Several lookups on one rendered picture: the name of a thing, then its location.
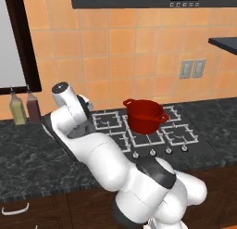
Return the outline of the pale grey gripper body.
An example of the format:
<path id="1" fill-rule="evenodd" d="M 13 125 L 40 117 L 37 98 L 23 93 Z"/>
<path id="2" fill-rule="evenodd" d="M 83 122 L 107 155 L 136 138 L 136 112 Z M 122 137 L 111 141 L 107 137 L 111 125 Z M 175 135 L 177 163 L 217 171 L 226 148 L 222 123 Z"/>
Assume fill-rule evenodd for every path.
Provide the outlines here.
<path id="1" fill-rule="evenodd" d="M 75 138 L 80 138 L 83 137 L 87 134 L 92 134 L 95 133 L 95 127 L 90 121 L 85 121 L 81 125 L 78 125 L 75 127 L 69 134 L 68 138 L 70 139 L 75 139 Z"/>

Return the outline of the dark red sauce bottle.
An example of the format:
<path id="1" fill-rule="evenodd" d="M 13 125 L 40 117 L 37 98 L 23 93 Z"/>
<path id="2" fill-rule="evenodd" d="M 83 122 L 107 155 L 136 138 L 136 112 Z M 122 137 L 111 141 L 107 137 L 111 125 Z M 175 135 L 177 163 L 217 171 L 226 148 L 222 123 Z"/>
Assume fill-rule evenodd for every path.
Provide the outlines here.
<path id="1" fill-rule="evenodd" d="M 41 121 L 41 112 L 39 108 L 38 99 L 35 95 L 32 94 L 32 92 L 28 92 L 27 110 L 31 122 Z"/>

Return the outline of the red cooking pot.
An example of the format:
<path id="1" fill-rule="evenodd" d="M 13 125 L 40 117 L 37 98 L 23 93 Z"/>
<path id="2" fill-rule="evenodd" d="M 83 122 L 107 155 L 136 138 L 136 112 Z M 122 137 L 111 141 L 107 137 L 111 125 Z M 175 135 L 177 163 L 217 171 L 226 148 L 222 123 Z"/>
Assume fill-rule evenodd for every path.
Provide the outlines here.
<path id="1" fill-rule="evenodd" d="M 168 114 L 157 102 L 129 98 L 123 105 L 127 110 L 130 129 L 138 134 L 152 134 L 161 123 L 168 121 Z"/>

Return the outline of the yellow oil bottle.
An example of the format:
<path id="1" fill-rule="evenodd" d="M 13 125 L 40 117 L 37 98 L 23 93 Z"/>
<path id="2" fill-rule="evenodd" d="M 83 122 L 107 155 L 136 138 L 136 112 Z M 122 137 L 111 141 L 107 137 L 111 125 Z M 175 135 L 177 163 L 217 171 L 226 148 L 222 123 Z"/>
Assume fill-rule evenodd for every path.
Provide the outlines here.
<path id="1" fill-rule="evenodd" d="M 26 112 L 23 107 L 22 100 L 17 97 L 14 91 L 11 93 L 11 100 L 10 100 L 10 110 L 16 125 L 22 125 L 26 123 L 27 117 Z"/>

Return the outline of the dark wood cupboard door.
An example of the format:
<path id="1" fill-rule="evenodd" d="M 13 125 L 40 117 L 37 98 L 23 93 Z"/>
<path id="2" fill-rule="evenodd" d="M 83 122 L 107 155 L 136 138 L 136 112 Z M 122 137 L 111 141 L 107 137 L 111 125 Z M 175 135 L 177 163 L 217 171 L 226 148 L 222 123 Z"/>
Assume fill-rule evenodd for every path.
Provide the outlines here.
<path id="1" fill-rule="evenodd" d="M 206 183 L 207 197 L 187 209 L 183 218 L 189 229 L 223 229 L 237 225 L 237 166 L 188 171 Z"/>
<path id="2" fill-rule="evenodd" d="M 123 229 L 112 215 L 114 195 L 101 188 L 67 193 L 73 229 Z"/>

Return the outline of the dark wood drawer front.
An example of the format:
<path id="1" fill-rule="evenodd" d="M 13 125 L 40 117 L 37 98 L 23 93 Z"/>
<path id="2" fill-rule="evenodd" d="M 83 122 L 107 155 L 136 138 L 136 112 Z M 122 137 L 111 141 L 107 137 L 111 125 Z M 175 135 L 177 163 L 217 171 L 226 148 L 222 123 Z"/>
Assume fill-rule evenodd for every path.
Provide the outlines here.
<path id="1" fill-rule="evenodd" d="M 28 211 L 14 216 L 4 216 L 5 211 L 21 210 L 30 203 Z M 72 229 L 69 205 L 65 194 L 23 199 L 0 200 L 0 229 Z"/>

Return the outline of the black gas hob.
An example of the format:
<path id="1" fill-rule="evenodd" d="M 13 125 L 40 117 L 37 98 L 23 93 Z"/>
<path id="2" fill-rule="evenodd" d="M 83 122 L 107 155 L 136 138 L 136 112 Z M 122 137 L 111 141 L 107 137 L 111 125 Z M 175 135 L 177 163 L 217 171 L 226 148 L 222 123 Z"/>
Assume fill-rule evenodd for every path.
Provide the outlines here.
<path id="1" fill-rule="evenodd" d="M 216 150 L 197 131 L 193 124 L 177 106 L 164 106 L 169 119 L 161 123 L 158 130 L 152 134 L 138 134 L 128 125 L 128 116 L 125 108 L 98 110 L 91 113 L 90 120 L 95 130 L 110 136 L 120 147 L 123 154 L 135 162 L 133 152 L 141 156 L 150 156 L 153 149 L 156 157 L 167 160 L 174 165 L 177 159 L 193 159 L 194 157 L 212 157 Z M 188 147 L 187 152 L 181 151 L 181 146 Z M 172 149 L 172 154 L 167 154 L 165 149 Z"/>

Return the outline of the dark framed window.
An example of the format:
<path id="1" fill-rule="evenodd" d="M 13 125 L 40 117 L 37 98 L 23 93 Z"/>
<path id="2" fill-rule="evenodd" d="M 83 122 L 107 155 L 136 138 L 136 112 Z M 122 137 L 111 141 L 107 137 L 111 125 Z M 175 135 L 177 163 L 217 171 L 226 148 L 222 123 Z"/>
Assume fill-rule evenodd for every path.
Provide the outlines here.
<path id="1" fill-rule="evenodd" d="M 42 86 L 23 0 L 0 0 L 0 95 Z"/>

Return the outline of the grey wall socket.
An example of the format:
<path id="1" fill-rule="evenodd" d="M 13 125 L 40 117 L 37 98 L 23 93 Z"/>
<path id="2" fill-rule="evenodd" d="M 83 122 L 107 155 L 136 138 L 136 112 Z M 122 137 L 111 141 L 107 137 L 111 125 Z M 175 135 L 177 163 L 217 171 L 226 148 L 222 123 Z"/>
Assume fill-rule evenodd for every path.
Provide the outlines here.
<path id="1" fill-rule="evenodd" d="M 189 79 L 191 76 L 192 67 L 193 67 L 193 60 L 192 59 L 183 60 L 181 63 L 180 78 L 181 79 Z"/>
<path id="2" fill-rule="evenodd" d="M 206 64 L 206 60 L 204 58 L 197 59 L 194 62 L 193 74 L 192 74 L 193 78 L 201 78 L 202 77 L 204 68 L 205 68 L 205 64 Z"/>

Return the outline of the dark wall shelf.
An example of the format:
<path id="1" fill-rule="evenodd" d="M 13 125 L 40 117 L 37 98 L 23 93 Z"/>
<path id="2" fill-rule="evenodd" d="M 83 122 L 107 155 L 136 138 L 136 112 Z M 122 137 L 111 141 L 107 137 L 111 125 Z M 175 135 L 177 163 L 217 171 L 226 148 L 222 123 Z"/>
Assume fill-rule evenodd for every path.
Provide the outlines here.
<path id="1" fill-rule="evenodd" d="M 237 56 L 237 37 L 209 38 L 208 42 L 211 45 Z"/>

